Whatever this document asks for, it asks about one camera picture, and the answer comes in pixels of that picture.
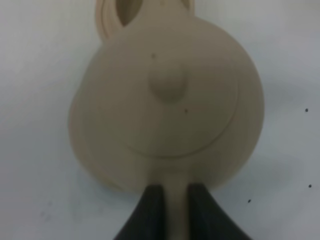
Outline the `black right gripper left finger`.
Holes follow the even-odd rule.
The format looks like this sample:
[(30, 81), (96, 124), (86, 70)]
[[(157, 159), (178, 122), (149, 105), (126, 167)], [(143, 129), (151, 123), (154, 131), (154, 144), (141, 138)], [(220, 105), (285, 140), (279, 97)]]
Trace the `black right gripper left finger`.
[(116, 235), (116, 240), (164, 240), (166, 238), (166, 209), (164, 188), (145, 188), (133, 213)]

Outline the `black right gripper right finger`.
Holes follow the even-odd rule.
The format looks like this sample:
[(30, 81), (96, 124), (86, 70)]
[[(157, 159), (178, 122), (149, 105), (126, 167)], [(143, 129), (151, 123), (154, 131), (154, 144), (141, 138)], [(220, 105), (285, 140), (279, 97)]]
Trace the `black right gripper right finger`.
[(222, 210), (202, 183), (187, 188), (189, 238), (191, 240), (250, 240)]

